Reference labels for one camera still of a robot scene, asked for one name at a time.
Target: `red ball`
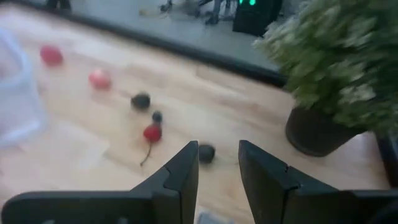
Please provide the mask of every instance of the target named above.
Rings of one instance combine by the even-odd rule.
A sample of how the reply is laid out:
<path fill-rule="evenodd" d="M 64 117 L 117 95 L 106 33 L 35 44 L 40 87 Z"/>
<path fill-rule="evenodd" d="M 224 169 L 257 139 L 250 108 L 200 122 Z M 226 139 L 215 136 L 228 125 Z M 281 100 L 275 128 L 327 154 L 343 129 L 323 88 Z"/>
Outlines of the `red ball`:
<path fill-rule="evenodd" d="M 158 124 L 152 124 L 144 130 L 144 137 L 149 142 L 157 142 L 162 138 L 162 128 Z"/>
<path fill-rule="evenodd" d="M 45 45 L 40 50 L 43 62 L 48 66 L 60 65 L 63 62 L 61 50 L 56 46 Z"/>
<path fill-rule="evenodd" d="M 88 76 L 88 80 L 96 89 L 108 89 L 111 87 L 111 76 L 102 69 L 96 69 Z"/>

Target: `transparent plastic container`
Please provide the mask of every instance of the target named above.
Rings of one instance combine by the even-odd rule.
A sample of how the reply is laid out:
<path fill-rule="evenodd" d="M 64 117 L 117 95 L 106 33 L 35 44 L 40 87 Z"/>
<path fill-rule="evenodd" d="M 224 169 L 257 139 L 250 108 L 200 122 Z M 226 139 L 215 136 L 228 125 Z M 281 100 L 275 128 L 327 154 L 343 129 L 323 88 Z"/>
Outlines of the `transparent plastic container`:
<path fill-rule="evenodd" d="M 45 112 L 26 54 L 0 29 L 0 147 L 40 129 Z"/>

